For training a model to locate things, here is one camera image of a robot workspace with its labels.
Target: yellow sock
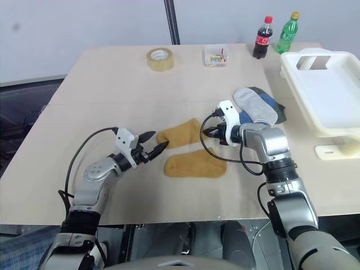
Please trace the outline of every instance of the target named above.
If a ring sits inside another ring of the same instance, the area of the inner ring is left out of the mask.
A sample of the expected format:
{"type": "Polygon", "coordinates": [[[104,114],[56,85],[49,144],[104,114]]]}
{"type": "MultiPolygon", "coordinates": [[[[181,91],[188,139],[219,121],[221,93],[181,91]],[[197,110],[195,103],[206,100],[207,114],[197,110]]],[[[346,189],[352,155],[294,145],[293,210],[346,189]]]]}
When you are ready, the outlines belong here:
{"type": "Polygon", "coordinates": [[[174,128],[165,129],[157,134],[157,143],[169,141],[167,149],[200,142],[200,123],[195,118],[174,128]]]}
{"type": "Polygon", "coordinates": [[[226,172],[226,162],[209,155],[205,150],[171,156],[164,166],[168,177],[218,178],[226,172]]]}

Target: cola bottle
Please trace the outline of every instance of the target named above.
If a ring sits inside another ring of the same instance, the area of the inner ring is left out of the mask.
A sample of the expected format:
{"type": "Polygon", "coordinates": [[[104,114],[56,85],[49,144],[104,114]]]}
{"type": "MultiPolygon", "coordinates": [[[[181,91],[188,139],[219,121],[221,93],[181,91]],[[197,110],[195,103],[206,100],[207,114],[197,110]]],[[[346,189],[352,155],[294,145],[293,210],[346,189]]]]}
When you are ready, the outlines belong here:
{"type": "Polygon", "coordinates": [[[270,38],[272,36],[272,16],[265,17],[265,24],[261,26],[256,36],[255,47],[253,50],[253,56],[257,59],[264,58],[268,52],[270,44],[270,38]]]}

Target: packing tape roll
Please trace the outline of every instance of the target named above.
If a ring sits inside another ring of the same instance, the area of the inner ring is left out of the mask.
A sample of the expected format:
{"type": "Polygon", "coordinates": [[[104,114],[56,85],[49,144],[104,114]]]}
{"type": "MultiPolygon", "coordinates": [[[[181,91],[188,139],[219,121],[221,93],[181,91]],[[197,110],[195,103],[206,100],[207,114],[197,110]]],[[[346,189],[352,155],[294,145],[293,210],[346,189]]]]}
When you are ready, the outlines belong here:
{"type": "Polygon", "coordinates": [[[152,70],[167,71],[174,66],[173,52],[166,48],[155,48],[146,55],[147,64],[152,70]]]}

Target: plaid fabric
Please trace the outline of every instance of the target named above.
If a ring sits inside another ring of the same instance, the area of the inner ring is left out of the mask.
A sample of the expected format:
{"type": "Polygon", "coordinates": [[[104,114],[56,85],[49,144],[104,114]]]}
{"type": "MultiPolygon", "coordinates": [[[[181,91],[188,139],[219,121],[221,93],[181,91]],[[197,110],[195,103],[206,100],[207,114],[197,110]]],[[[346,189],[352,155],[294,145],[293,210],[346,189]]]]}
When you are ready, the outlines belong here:
{"type": "Polygon", "coordinates": [[[38,269],[41,258],[58,232],[58,226],[48,226],[1,243],[0,269],[38,269]]]}

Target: green soda bottle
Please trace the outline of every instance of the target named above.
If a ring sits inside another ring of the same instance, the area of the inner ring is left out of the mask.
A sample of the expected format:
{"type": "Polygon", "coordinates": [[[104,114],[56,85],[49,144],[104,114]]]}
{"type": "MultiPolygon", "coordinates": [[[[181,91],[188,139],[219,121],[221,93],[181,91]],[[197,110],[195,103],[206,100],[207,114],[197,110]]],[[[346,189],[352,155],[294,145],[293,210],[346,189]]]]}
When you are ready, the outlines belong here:
{"type": "Polygon", "coordinates": [[[276,45],[276,52],[283,53],[288,52],[291,46],[291,42],[293,42],[296,32],[298,31],[298,18],[300,17],[300,13],[293,12],[291,14],[291,19],[288,21],[282,28],[282,32],[280,35],[280,40],[276,45]]]}

